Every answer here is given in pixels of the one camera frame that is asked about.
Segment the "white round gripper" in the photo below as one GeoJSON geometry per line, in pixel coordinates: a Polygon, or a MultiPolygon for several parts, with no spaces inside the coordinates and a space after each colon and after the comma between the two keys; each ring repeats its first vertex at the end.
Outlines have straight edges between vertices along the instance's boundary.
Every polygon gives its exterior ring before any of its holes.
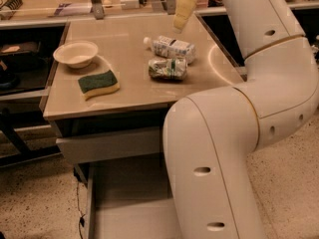
{"type": "Polygon", "coordinates": [[[196,0],[176,0],[172,26],[177,33],[182,32],[195,8],[196,0]]]}

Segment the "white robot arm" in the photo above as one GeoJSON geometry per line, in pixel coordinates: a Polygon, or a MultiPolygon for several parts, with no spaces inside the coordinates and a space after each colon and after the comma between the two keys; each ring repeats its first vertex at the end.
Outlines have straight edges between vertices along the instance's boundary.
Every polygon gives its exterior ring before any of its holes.
{"type": "Polygon", "coordinates": [[[247,154],[302,127],[318,107],[318,69],[285,0],[222,0],[244,83],[176,102],[163,151],[182,239],[266,239],[247,154]]]}

